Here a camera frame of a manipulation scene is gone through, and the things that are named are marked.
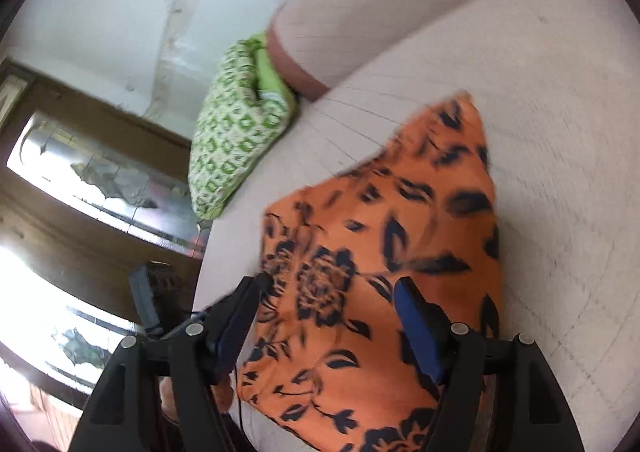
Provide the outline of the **person's left hand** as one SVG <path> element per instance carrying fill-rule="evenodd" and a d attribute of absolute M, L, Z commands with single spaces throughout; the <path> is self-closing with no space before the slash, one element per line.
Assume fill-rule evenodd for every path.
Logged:
<path fill-rule="evenodd" d="M 227 413 L 234 399 L 234 391 L 231 386 L 230 377 L 224 377 L 217 385 L 211 386 L 210 390 L 214 396 L 218 411 Z M 168 420 L 178 425 L 179 415 L 176 406 L 174 386 L 172 386 L 170 377 L 162 377 L 160 379 L 160 406 Z"/>

